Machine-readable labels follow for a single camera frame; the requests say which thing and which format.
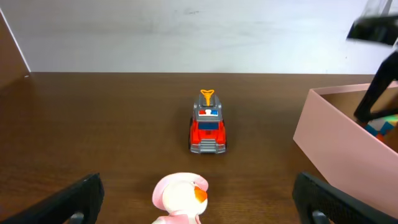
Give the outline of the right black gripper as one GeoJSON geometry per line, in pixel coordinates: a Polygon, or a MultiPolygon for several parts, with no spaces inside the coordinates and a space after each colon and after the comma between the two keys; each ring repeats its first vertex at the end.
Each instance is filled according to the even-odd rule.
{"type": "MultiPolygon", "coordinates": [[[[353,22],[347,39],[365,40],[393,46],[397,41],[397,14],[381,17],[360,17],[353,22]]],[[[367,92],[354,112],[362,123],[397,114],[397,108],[371,113],[371,108],[387,87],[397,81],[397,52],[386,58],[377,70],[367,92]]]]}

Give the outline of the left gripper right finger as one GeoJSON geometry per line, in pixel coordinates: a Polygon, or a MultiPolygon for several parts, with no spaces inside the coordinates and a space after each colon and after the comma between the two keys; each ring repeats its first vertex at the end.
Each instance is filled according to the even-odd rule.
{"type": "Polygon", "coordinates": [[[292,197],[300,222],[397,224],[391,217],[306,173],[297,175],[292,197]]]}

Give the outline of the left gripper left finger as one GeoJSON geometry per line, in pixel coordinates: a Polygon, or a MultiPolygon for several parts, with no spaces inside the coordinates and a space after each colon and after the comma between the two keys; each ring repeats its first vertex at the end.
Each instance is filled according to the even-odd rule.
{"type": "Polygon", "coordinates": [[[89,174],[37,204],[5,219],[7,223],[65,223],[82,214],[80,223],[95,223],[104,199],[99,173],[89,174]]]}

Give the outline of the multicolour puzzle cube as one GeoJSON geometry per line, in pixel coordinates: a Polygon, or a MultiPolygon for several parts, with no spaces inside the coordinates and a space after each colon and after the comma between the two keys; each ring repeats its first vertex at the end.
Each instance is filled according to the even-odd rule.
{"type": "Polygon", "coordinates": [[[364,129],[380,141],[384,141],[384,137],[397,127],[397,115],[386,116],[383,118],[369,121],[364,129]]]}

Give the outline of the red grey toy truck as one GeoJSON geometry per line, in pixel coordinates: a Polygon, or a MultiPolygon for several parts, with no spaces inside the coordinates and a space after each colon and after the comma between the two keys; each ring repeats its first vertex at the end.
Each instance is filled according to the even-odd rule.
{"type": "Polygon", "coordinates": [[[214,90],[200,90],[193,104],[188,148],[197,154],[226,152],[227,135],[222,104],[214,90]]]}

